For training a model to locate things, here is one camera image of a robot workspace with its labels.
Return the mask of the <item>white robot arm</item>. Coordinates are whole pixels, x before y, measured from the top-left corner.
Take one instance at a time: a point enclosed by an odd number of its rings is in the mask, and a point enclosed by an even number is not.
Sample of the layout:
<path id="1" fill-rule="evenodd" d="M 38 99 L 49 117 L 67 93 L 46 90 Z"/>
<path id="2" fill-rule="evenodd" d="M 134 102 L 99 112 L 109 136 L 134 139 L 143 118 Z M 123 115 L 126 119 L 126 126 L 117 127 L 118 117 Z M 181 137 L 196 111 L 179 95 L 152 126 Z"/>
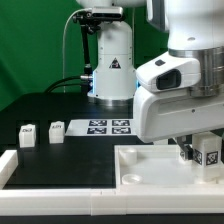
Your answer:
<path id="1" fill-rule="evenodd" d="M 224 128 L 224 0 L 76 1 L 101 28 L 91 100 L 131 100 L 145 143 Z M 168 51 L 134 68 L 129 27 L 113 17 L 142 5 L 147 21 L 169 34 Z"/>

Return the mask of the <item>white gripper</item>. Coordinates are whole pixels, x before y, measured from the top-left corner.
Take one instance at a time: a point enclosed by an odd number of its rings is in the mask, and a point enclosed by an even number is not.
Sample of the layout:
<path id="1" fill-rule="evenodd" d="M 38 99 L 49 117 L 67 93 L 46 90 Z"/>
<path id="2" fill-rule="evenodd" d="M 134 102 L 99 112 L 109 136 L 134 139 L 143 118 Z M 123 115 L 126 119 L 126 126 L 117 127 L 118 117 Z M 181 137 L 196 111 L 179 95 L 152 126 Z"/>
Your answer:
<path id="1" fill-rule="evenodd" d="M 194 98 L 186 89 L 153 94 L 139 87 L 133 120 L 136 135 L 145 143 L 177 137 L 180 157 L 189 161 L 193 149 L 184 135 L 224 128 L 224 94 Z"/>

